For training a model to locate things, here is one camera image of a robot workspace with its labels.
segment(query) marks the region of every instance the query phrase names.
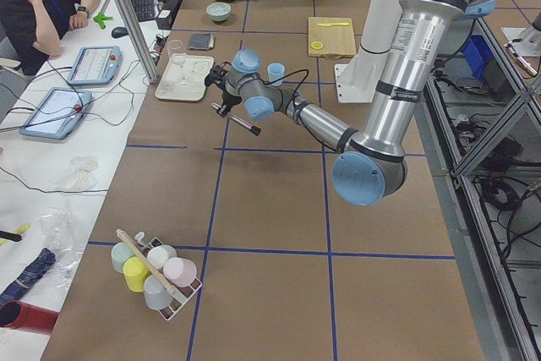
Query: plastic bag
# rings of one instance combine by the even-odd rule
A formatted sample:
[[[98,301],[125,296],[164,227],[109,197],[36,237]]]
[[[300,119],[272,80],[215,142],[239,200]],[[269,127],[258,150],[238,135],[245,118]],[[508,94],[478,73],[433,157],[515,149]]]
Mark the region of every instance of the plastic bag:
[[[82,243],[74,241],[73,220],[70,211],[59,209],[39,219],[45,235],[44,245],[57,257],[57,262],[49,270],[57,287],[68,288],[85,250]]]
[[[99,166],[94,156],[76,156],[71,160],[70,165],[68,174],[57,181],[59,189],[82,192],[96,186],[97,180],[92,172]]]

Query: chair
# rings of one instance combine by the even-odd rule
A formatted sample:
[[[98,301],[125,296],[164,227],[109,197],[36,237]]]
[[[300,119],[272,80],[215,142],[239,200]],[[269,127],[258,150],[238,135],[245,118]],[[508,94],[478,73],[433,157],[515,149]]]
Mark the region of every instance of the chair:
[[[0,41],[0,67],[13,71],[14,74],[22,74],[17,71],[20,66],[19,55],[11,45],[11,41],[4,37]]]
[[[23,74],[18,69],[19,66],[19,55],[11,45],[11,41],[4,37],[0,41],[0,121],[5,118],[6,112],[14,106],[17,98],[34,78]]]

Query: white desk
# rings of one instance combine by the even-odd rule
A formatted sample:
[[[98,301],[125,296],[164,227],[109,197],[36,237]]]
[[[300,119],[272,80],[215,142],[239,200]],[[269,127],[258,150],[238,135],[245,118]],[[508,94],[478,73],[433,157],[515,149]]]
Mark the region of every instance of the white desk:
[[[57,182],[71,169],[70,162],[78,156],[93,156],[99,167],[92,172],[97,184],[93,189],[107,189],[117,169],[123,153],[126,139],[145,97],[148,80],[143,69],[138,66],[123,82],[133,95],[120,87],[111,88],[124,76],[130,63],[137,60],[134,47],[128,36],[113,39],[112,28],[123,25],[114,0],[111,0],[105,15],[114,20],[106,22],[102,30],[95,22],[82,30],[71,31],[62,40],[63,54],[53,58],[53,67],[71,66],[82,46],[120,46],[123,60],[120,70],[109,86],[89,88],[94,98],[99,98],[90,106],[90,113],[104,117],[112,123],[123,120],[132,106],[133,111],[118,126],[112,126],[97,116],[85,116],[79,127],[63,141],[47,141],[24,137],[18,131],[0,133],[0,146],[4,152],[0,155],[0,166],[16,174],[32,187],[45,190],[59,189]],[[156,34],[166,36],[158,30],[154,21],[141,24],[147,44],[151,45]],[[45,63],[40,73],[51,69]],[[63,71],[67,77],[68,70]],[[52,72],[33,81],[18,101],[16,107],[33,105],[45,96],[53,86],[66,87],[58,74]],[[0,128],[20,126],[28,117],[25,113],[10,113]],[[39,254],[44,247],[46,236],[43,234],[38,219],[53,213],[57,209],[69,210],[73,217],[72,231],[75,246],[83,246],[88,241],[90,232],[101,209],[105,193],[100,194],[43,194],[28,190],[19,181],[5,173],[0,173],[0,228],[13,231],[18,226],[30,222],[30,229],[20,243],[6,242],[0,246],[0,292]],[[23,301],[49,309],[60,310],[68,289],[57,287],[57,278],[50,270],[23,297]],[[0,329],[0,359],[38,360],[43,353],[49,336],[23,331]]]

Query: tablet screen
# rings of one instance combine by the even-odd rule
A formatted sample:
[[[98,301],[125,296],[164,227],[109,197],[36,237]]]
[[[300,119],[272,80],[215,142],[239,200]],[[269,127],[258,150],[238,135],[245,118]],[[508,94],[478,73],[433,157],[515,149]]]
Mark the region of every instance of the tablet screen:
[[[85,48],[71,80],[79,82],[102,79],[111,52],[112,48]]]
[[[71,120],[75,105],[81,105],[81,98],[72,90],[55,89],[45,103],[36,111],[32,120],[26,124],[31,131],[56,134],[66,120]]]

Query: pink cup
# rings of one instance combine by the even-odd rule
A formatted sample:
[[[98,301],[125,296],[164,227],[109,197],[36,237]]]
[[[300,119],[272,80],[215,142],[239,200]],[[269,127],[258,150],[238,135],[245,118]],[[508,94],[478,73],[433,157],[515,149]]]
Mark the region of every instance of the pink cup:
[[[197,266],[185,258],[170,258],[163,266],[163,275],[178,287],[187,287],[197,276]]]

